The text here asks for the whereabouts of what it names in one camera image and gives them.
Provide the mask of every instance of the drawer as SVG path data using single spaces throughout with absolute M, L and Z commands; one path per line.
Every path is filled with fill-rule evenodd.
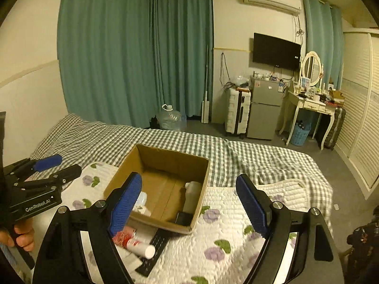
M 318 111 L 319 108 L 320 108 L 320 105 L 319 104 L 315 104 L 314 102 L 305 101 L 303 108 L 304 109 L 313 110 L 313 111 Z
M 334 112 L 334 108 L 330 107 L 330 106 L 320 106 L 320 108 L 318 109 L 318 111 L 326 113 L 326 114 L 329 114 L 329 115 L 332 115 L 333 112 Z

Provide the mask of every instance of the white wardrobe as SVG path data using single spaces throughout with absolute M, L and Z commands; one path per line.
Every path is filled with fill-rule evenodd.
M 367 199 L 379 176 L 379 31 L 344 32 L 341 91 L 346 117 L 336 151 Z

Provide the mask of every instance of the louvered closet door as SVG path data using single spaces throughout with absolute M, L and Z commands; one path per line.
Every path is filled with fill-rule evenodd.
M 351 161 L 371 188 L 379 174 L 379 38 L 372 35 L 373 79 L 368 110 Z
M 338 138 L 338 146 L 350 155 L 362 123 L 370 78 L 370 42 L 365 33 L 345 33 L 343 79 L 346 117 Z

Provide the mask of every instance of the black suitcase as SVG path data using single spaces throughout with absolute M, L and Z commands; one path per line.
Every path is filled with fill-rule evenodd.
M 340 135 L 343 120 L 345 119 L 346 110 L 344 108 L 336 108 L 334 112 L 334 123 L 332 128 L 329 131 L 329 134 L 327 135 L 324 147 L 333 149 L 338 136 Z M 318 126 L 317 133 L 315 135 L 315 138 L 317 140 L 318 146 L 321 148 L 321 142 L 323 141 L 323 137 L 325 135 L 325 132 L 329 126 L 330 123 L 330 115 L 323 114 L 320 120 L 320 125 Z

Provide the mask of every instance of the white quilted mat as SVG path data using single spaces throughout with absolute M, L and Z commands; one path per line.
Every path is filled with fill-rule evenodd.
M 103 190 L 117 170 L 104 163 L 87 166 L 80 178 L 62 193 L 62 205 L 70 209 L 86 208 L 102 198 Z M 302 182 L 289 179 L 276 184 L 257 186 L 288 208 L 307 211 L 310 199 Z M 56 212 L 55 207 L 35 217 L 36 248 Z M 156 229 L 138 222 L 128 225 L 137 229 L 136 237 L 149 243 Z M 282 265 L 275 283 L 285 281 L 291 263 L 296 235 L 291 233 Z M 103 283 L 92 251 L 87 232 L 82 232 L 83 248 L 94 283 Z M 236 194 L 235 188 L 208 187 L 202 214 L 191 235 L 172 238 L 156 266 L 145 278 L 131 272 L 136 283 L 243 283 L 264 243 L 255 233 Z

